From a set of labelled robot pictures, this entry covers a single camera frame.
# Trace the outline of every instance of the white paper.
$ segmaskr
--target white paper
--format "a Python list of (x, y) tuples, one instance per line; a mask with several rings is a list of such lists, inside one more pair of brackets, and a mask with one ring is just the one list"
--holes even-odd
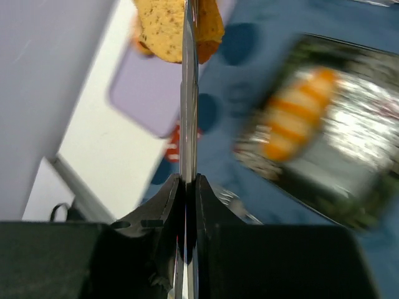
[[(43, 158), (37, 171), (31, 195), (27, 202), (23, 221), (49, 221), (53, 208), (61, 203), (72, 205), (75, 195), (52, 167)], [(55, 221), (65, 221), (66, 210), (60, 207), (55, 215)]]

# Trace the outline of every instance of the silver object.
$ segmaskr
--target silver object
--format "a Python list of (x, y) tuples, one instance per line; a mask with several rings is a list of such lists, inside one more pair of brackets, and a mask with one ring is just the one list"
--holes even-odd
[[(185, 185), (185, 198), (194, 201), (197, 155), (197, 102), (198, 102), (198, 56), (196, 52), (195, 29), (198, 23), (198, 0), (185, 1), (183, 23), (182, 81), (180, 87), (180, 180)], [(188, 253), (185, 242), (185, 256)], [(196, 246), (188, 255), (188, 299), (198, 298), (198, 258)], [(182, 298), (183, 261), (178, 255), (175, 277), (175, 298)]]

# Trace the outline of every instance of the purple cutting board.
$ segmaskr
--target purple cutting board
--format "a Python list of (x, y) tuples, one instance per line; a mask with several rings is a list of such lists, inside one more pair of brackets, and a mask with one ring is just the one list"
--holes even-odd
[[(236, 0), (222, 0), (219, 10), (226, 24)], [(199, 73), (205, 65), (200, 65)], [(170, 135), (180, 110), (181, 64), (145, 57), (127, 45), (110, 86), (111, 104), (160, 138)]]

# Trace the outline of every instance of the blue cloth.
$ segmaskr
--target blue cloth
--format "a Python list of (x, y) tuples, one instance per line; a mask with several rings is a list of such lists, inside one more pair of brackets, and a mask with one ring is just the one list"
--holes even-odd
[[(235, 192), (266, 224), (331, 224), (288, 198), (270, 182), (237, 162), (232, 149), (243, 121), (268, 88), (301, 32), (366, 45), (399, 54), (399, 7), (351, 0), (240, 0), (218, 53), (199, 83), (198, 172)], [(163, 160), (148, 188), (151, 198), (178, 164)], [(399, 201), (381, 226), (357, 235), (382, 293), (399, 293)]]

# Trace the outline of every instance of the red object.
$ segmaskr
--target red object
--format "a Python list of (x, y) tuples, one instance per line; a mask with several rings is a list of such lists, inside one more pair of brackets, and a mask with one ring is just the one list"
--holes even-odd
[[(202, 131), (200, 128), (197, 130), (197, 138), (200, 139)], [(176, 125), (176, 128), (171, 134), (168, 148), (166, 149), (165, 159), (171, 163), (177, 163), (180, 160), (180, 124)]]

